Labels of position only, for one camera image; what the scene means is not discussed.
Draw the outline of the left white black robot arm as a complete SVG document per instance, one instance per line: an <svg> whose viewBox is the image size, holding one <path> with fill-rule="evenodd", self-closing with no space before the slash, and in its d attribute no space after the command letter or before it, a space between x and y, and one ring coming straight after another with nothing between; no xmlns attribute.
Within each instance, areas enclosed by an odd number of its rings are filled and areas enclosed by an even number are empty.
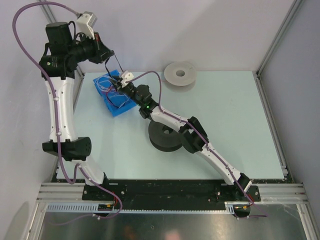
<svg viewBox="0 0 320 240"><path fill-rule="evenodd" d="M41 75L49 97L50 135L42 144L44 152L57 156L65 180L74 184L76 178L69 178L64 162L74 165L85 176L86 184L94 186L93 194L100 200L110 196L111 188L104 184L106 174L100 170L91 157L92 142L89 137L79 137L74 125L73 90L75 71L80 62L101 64L114 55L106 47L90 23L74 22L79 32L70 32L69 23L55 22L46 26L48 42L39 61Z"/></svg>

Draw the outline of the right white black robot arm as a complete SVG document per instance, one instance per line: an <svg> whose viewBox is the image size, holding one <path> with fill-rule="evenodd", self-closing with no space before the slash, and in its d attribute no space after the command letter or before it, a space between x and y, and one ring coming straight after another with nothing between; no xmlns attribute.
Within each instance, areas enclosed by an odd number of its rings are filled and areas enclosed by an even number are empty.
<svg viewBox="0 0 320 240"><path fill-rule="evenodd" d="M244 173L234 168L225 160L210 143L208 135L196 117L185 118L163 108L152 98L148 85L137 87L133 83L122 84L120 80L113 80L115 89L126 94L138 106L143 119L163 124L178 134L182 146L191 154L198 154L209 163L231 185L230 194L242 201L249 194L252 181Z"/></svg>

